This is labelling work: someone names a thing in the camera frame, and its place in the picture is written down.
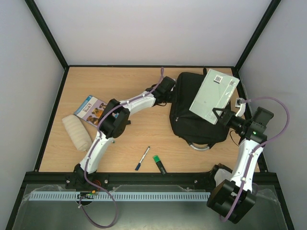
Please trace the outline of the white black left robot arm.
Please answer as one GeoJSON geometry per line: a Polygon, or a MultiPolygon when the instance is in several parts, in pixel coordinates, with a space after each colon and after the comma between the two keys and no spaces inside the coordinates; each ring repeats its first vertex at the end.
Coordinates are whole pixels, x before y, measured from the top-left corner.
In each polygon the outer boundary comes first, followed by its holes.
{"type": "Polygon", "coordinates": [[[131,115],[161,103],[167,103],[176,81],[161,76],[159,82],[141,94],[124,101],[112,99],[98,119],[97,133],[86,156],[74,168],[76,181],[90,182],[90,175],[97,171],[99,162],[108,146],[123,134],[131,115]]]}

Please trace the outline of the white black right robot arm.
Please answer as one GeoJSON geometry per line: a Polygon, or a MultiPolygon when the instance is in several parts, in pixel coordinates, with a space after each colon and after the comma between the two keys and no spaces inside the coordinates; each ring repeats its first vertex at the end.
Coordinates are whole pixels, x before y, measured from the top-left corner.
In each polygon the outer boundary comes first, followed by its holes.
{"type": "Polygon", "coordinates": [[[207,206],[217,212],[223,221],[237,224],[255,205],[256,196],[252,194],[252,179],[258,157],[263,147],[258,145],[267,141],[264,134],[266,125],[274,113],[258,107],[251,119],[245,120],[229,109],[214,108],[218,122],[233,129],[240,136],[239,152],[231,177],[216,171],[209,176],[215,187],[208,198],[207,206]]]}

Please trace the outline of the grey shrink-wrapped notebook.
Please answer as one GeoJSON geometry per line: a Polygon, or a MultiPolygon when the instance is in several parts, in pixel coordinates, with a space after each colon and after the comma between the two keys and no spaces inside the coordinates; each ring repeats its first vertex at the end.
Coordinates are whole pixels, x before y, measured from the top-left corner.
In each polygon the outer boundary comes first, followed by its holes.
{"type": "Polygon", "coordinates": [[[189,110],[215,125],[218,118],[213,109],[224,109],[228,105],[239,82],[236,77],[208,70],[189,110]]]}

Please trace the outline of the purple dog picture book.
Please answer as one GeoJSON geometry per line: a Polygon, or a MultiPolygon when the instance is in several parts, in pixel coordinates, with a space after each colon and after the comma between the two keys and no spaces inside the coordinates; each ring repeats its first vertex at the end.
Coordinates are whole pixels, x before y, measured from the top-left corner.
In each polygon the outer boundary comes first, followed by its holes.
{"type": "Polygon", "coordinates": [[[74,112],[74,115],[93,125],[94,127],[97,127],[99,118],[103,114],[106,105],[106,102],[89,95],[81,106],[74,112]]]}

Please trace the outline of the black student backpack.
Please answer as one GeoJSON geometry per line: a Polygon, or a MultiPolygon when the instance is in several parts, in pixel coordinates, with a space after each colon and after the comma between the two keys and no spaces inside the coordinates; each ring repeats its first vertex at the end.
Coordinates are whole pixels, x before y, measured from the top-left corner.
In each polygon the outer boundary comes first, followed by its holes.
{"type": "Polygon", "coordinates": [[[180,73],[170,96],[169,119],[173,133],[198,151],[209,150],[225,141],[229,132],[221,123],[213,125],[189,110],[206,74],[206,68],[202,74],[180,73]]]}

